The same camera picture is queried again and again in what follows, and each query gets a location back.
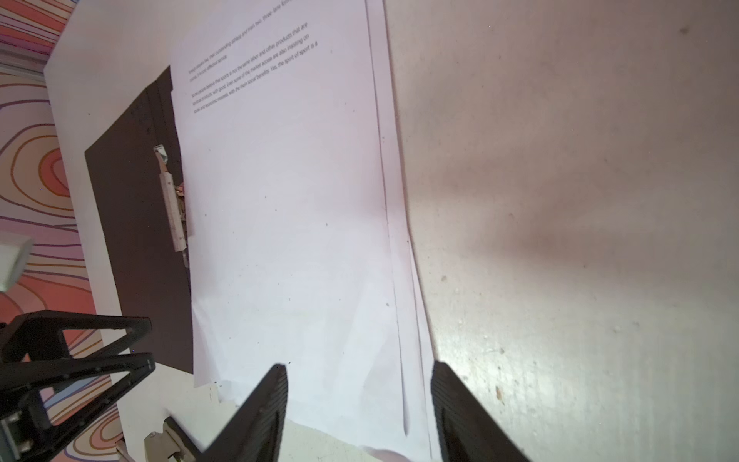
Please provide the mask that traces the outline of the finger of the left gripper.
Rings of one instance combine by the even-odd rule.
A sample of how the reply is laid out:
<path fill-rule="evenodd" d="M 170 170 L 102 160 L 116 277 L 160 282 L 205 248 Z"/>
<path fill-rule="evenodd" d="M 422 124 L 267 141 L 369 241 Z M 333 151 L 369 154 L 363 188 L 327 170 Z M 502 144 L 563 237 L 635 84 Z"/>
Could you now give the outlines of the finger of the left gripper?
<path fill-rule="evenodd" d="M 1 366 L 1 459 L 51 461 L 155 370 L 149 353 Z"/>
<path fill-rule="evenodd" d="M 1 327 L 1 360 L 71 359 L 65 331 L 123 330 L 124 335 L 90 358 L 118 355 L 142 340 L 152 329 L 144 317 L 115 317 L 44 310 L 15 317 Z"/>

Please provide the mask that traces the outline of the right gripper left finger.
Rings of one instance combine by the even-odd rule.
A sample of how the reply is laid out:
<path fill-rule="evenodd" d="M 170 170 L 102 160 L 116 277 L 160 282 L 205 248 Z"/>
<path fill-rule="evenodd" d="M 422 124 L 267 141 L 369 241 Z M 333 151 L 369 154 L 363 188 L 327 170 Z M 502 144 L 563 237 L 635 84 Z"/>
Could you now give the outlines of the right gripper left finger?
<path fill-rule="evenodd" d="M 275 364 L 198 460 L 277 461 L 286 420 L 288 394 L 287 369 L 282 364 Z"/>

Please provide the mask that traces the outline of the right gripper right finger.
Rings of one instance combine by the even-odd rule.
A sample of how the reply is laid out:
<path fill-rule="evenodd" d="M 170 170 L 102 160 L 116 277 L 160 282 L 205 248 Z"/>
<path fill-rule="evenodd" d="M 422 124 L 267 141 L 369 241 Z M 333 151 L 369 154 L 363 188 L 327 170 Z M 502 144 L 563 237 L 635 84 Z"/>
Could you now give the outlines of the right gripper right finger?
<path fill-rule="evenodd" d="M 448 364 L 434 363 L 430 388 L 442 460 L 529 462 Z"/>

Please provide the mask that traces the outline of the printed paper sheets stack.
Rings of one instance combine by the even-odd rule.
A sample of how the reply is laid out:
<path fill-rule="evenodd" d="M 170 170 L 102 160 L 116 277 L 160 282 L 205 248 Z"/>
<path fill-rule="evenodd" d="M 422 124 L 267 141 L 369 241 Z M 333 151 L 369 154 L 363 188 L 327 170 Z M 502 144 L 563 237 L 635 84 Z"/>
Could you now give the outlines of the printed paper sheets stack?
<path fill-rule="evenodd" d="M 439 449 L 380 1 L 224 1 L 173 48 L 194 380 L 384 461 Z"/>

